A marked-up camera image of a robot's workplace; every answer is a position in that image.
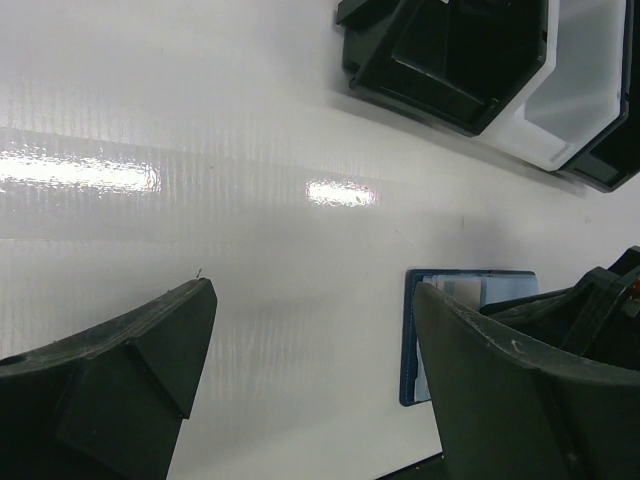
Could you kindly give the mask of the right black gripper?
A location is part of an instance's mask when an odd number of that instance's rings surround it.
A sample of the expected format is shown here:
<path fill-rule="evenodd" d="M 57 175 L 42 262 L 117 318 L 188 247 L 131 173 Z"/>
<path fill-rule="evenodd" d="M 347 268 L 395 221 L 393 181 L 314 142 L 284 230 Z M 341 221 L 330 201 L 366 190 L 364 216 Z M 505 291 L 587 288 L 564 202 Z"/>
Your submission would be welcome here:
<path fill-rule="evenodd" d="M 480 313 L 565 352 L 637 371 L 639 248 L 570 288 L 488 304 Z"/>

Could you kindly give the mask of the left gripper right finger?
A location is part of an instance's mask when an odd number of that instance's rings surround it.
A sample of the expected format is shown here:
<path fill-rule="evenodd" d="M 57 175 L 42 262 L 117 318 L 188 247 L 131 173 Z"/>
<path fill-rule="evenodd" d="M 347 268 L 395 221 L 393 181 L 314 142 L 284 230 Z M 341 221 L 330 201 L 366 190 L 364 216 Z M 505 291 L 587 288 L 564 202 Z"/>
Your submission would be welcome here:
<path fill-rule="evenodd" d="M 481 315 L 433 409 L 451 479 L 636 479 L 639 374 Z"/>

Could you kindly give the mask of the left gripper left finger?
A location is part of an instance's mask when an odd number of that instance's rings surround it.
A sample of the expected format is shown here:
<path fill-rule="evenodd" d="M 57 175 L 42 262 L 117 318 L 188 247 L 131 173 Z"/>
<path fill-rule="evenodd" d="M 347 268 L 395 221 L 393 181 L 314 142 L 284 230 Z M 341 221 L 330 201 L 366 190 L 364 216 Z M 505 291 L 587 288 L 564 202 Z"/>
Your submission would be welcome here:
<path fill-rule="evenodd" d="M 213 332 L 210 280 L 1 362 L 5 479 L 163 479 Z"/>

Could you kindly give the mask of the blue leather card holder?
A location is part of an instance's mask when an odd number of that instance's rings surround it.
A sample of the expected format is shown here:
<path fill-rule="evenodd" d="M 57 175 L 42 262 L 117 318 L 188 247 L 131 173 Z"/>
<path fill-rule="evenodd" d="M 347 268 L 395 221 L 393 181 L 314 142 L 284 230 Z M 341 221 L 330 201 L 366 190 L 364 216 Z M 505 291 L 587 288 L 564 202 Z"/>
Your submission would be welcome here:
<path fill-rule="evenodd" d="M 461 387 L 447 387 L 450 376 L 467 364 L 465 324 L 481 307 L 539 293 L 537 276 L 526 270 L 420 269 L 406 272 L 399 403 L 404 407 L 435 401 L 438 407 Z"/>

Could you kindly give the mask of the black white card tray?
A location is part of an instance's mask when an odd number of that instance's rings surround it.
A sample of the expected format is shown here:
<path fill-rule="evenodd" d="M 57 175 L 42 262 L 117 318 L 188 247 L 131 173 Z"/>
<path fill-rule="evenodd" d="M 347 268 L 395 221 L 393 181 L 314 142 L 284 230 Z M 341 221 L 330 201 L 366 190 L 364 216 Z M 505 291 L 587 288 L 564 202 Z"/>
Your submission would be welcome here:
<path fill-rule="evenodd" d="M 635 1 L 342 1 L 359 96 L 612 192 L 639 172 Z"/>

